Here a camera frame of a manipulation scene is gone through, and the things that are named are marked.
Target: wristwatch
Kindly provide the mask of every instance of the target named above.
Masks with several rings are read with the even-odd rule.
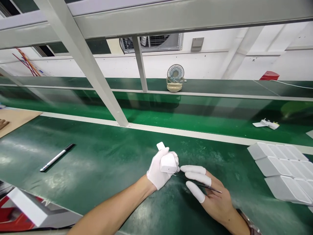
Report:
[[[251,235],[262,235],[258,227],[256,227],[254,223],[240,209],[236,209],[236,210],[241,215],[241,217],[245,220],[245,222],[248,224]]]

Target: colored wires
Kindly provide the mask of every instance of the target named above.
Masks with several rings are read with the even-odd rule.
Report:
[[[17,48],[19,53],[21,54],[23,60],[18,58],[14,53],[12,53],[19,61],[21,61],[32,73],[32,75],[35,77],[41,77],[41,74],[38,72],[38,70],[33,66],[33,64],[29,61],[27,56],[22,52],[19,48]]]

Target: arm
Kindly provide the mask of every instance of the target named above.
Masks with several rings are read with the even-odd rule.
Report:
[[[204,195],[196,184],[191,181],[186,182],[186,186],[213,219],[233,235],[250,235],[247,223],[233,207],[231,195],[220,180],[201,166],[186,165],[182,166],[181,170],[185,172],[187,178],[197,180],[222,192],[220,194],[206,189],[207,195]]]
[[[116,233],[130,214],[171,178],[172,174],[160,171],[160,160],[168,152],[169,148],[160,150],[153,157],[146,175],[87,213],[67,235],[111,235]],[[171,153],[175,156],[178,166],[177,154]]]
[[[86,214],[68,235],[116,233],[130,214],[156,189],[147,175],[142,176],[136,183]]]

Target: black marker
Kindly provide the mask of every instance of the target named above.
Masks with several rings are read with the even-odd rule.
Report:
[[[43,168],[40,169],[41,172],[44,172],[47,170],[56,160],[58,160],[60,157],[62,157],[63,154],[65,154],[67,151],[69,151],[71,148],[73,148],[75,144],[70,144],[65,149],[62,150],[58,155],[56,155],[50,162],[48,162]]]

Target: small desk fan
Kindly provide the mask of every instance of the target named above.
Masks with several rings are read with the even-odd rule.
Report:
[[[166,86],[171,92],[180,91],[183,84],[180,82],[186,82],[184,79],[184,69],[181,65],[174,64],[167,71]]]

